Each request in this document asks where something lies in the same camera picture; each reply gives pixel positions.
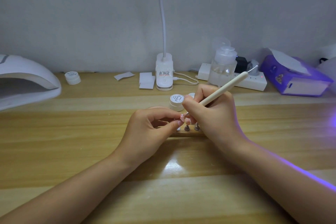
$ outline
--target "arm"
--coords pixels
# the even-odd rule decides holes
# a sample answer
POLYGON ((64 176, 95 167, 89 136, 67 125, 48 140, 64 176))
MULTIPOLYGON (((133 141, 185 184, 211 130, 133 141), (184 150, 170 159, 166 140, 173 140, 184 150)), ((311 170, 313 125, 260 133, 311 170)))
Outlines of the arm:
POLYGON ((191 121, 226 158, 248 173, 300 223, 336 223, 336 187, 250 141, 240 129, 233 97, 225 93, 204 107, 199 102, 217 87, 200 85, 183 106, 191 121))
POLYGON ((166 108, 136 111, 107 158, 0 218, 7 223, 80 223, 127 175, 151 157, 183 122, 166 108))

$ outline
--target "white brush handle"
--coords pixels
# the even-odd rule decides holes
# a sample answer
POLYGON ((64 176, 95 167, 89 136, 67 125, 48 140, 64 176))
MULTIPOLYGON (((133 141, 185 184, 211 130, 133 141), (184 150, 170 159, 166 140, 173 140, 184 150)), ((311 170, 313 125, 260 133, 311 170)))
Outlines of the white brush handle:
POLYGON ((224 92, 230 90, 235 85, 243 81, 245 78, 249 76, 248 72, 242 72, 237 77, 233 78, 231 81, 229 81, 227 84, 216 90, 214 93, 212 93, 207 98, 203 99, 200 104, 206 106, 208 103, 214 101, 216 98, 218 98, 220 95, 222 95, 224 92))

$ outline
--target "uv nail lamp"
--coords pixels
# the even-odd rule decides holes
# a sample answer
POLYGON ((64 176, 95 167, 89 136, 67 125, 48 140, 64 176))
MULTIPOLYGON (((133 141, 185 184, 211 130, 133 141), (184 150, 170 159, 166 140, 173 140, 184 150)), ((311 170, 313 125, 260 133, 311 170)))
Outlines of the uv nail lamp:
POLYGON ((21 56, 0 54, 0 110, 59 94, 60 81, 44 66, 21 56))

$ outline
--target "wooden desk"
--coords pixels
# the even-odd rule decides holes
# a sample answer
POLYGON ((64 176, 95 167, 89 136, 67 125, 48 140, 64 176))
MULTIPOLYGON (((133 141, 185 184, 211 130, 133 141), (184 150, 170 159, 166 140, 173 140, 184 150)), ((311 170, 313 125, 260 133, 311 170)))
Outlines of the wooden desk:
MULTIPOLYGON (((61 96, 0 112, 0 215, 82 171, 118 145, 134 110, 195 92, 139 90, 139 74, 81 74, 61 96)), ((336 184, 336 97, 232 90, 243 131, 336 184)), ((206 138, 173 138, 128 176, 86 223, 290 223, 292 219, 206 138)))

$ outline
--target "white wall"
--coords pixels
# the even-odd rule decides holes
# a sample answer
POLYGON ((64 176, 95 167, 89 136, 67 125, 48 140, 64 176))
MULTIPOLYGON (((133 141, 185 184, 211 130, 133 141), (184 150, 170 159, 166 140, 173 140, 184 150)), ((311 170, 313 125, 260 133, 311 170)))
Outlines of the white wall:
MULTIPOLYGON (((174 68, 210 62, 224 35, 248 59, 272 47, 315 62, 336 39, 335 0, 163 0, 174 68)), ((158 0, 0 0, 0 53, 52 71, 153 71, 162 52, 158 0)))

